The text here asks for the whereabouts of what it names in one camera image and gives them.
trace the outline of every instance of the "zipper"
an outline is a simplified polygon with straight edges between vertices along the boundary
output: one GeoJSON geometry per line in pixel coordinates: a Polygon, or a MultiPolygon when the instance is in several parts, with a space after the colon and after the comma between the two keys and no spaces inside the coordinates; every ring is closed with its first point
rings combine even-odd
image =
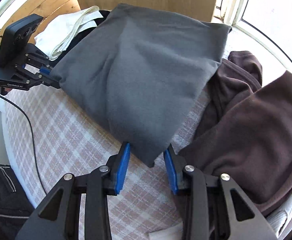
{"type": "Polygon", "coordinates": [[[20,216],[8,216],[8,215],[2,215],[0,214],[0,217],[2,218],[19,218],[19,219],[28,219],[29,217],[20,217],[20,216]]]}
{"type": "Polygon", "coordinates": [[[2,166],[0,166],[0,170],[2,171],[4,177],[6,178],[8,184],[10,185],[11,189],[13,192],[16,192],[16,188],[15,188],[15,185],[12,181],[12,179],[7,175],[6,171],[2,168],[2,166]]]}

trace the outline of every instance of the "silver bolt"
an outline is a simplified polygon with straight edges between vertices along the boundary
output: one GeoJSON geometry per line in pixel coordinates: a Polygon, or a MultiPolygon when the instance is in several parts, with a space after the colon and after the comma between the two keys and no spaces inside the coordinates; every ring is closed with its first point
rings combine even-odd
{"type": "Polygon", "coordinates": [[[70,173],[66,173],[66,174],[64,175],[64,180],[71,180],[72,178],[73,178],[73,175],[70,174],[70,173]]]}
{"type": "Polygon", "coordinates": [[[220,177],[221,177],[222,180],[226,180],[226,181],[230,180],[230,176],[227,173],[221,174],[220,177]]]}
{"type": "Polygon", "coordinates": [[[190,172],[192,172],[192,171],[195,170],[195,168],[194,168],[193,165],[186,165],[186,166],[185,166],[185,170],[186,170],[186,171],[190,171],[190,172]]]}
{"type": "Polygon", "coordinates": [[[101,172],[107,172],[107,171],[108,171],[108,166],[106,166],[106,165],[100,166],[100,167],[99,167],[99,170],[100,170],[101,172]]]}

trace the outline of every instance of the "plaid tablecloth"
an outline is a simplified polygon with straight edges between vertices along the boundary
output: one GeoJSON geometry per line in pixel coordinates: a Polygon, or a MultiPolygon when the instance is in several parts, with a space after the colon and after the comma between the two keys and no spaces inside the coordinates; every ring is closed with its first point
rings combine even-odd
{"type": "MultiPolygon", "coordinates": [[[[8,99],[28,115],[34,130],[36,155],[47,191],[65,174],[90,173],[117,154],[121,143],[91,120],[62,90],[40,85],[30,91],[13,90],[8,99]]],[[[193,138],[202,111],[209,101],[203,91],[185,123],[175,134],[176,152],[193,138]]],[[[6,124],[14,156],[36,203],[45,194],[35,169],[28,122],[15,107],[6,103],[6,124]]],[[[148,233],[181,222],[172,201],[162,155],[148,168],[131,156],[120,195],[108,197],[112,237],[124,240],[148,239],[148,233]]],[[[85,196],[81,203],[79,238],[84,238],[85,196]]]]}

